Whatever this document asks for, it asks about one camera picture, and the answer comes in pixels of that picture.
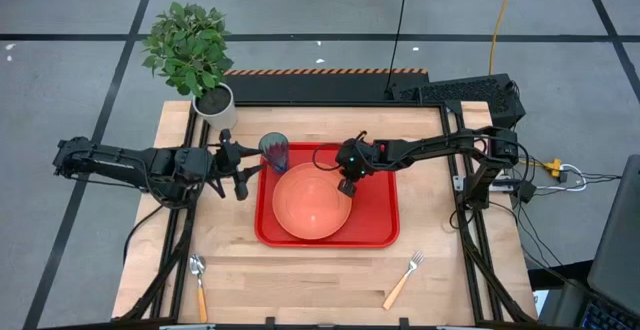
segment spoon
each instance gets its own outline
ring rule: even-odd
[[[202,287],[202,274],[204,273],[204,269],[206,268],[206,264],[204,259],[197,254],[191,255],[189,258],[189,268],[191,268],[191,273],[198,277],[198,305],[200,310],[200,322],[207,322],[207,306],[204,302],[204,288]]]

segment green leaves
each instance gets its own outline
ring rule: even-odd
[[[151,74],[167,77],[165,84],[179,94],[202,96],[224,80],[233,61],[224,54],[224,15],[215,8],[205,11],[199,5],[172,3],[169,12],[157,16],[151,36],[142,40],[149,51],[142,63]]]

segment potted plant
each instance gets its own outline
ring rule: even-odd
[[[151,35],[142,41],[150,55],[142,63],[155,76],[167,77],[166,84],[181,95],[192,94],[196,112],[214,129],[227,129],[236,123],[233,91],[224,73],[233,65],[225,56],[224,15],[215,8],[207,13],[201,6],[176,2],[169,13],[157,16]]]

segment floor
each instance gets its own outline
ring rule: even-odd
[[[139,194],[74,189],[51,161],[58,140],[76,135],[152,145],[161,104],[178,95],[140,66],[136,35],[172,1],[228,14],[229,30],[247,35],[229,42],[235,69],[387,67],[402,2],[0,0],[3,328],[109,320]],[[501,1],[406,0],[395,66],[425,67],[432,81],[486,74]],[[501,34],[512,36],[496,47],[495,71],[519,84],[528,114],[518,135],[537,158],[620,174],[640,149],[638,3],[510,0]],[[526,209],[562,262],[591,259],[615,190],[593,185]]]

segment orange striped tape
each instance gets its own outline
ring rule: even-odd
[[[376,69],[278,69],[278,70],[227,70],[225,75],[306,75],[306,74],[388,74],[388,68]],[[426,74],[427,69],[393,69],[394,74]]]

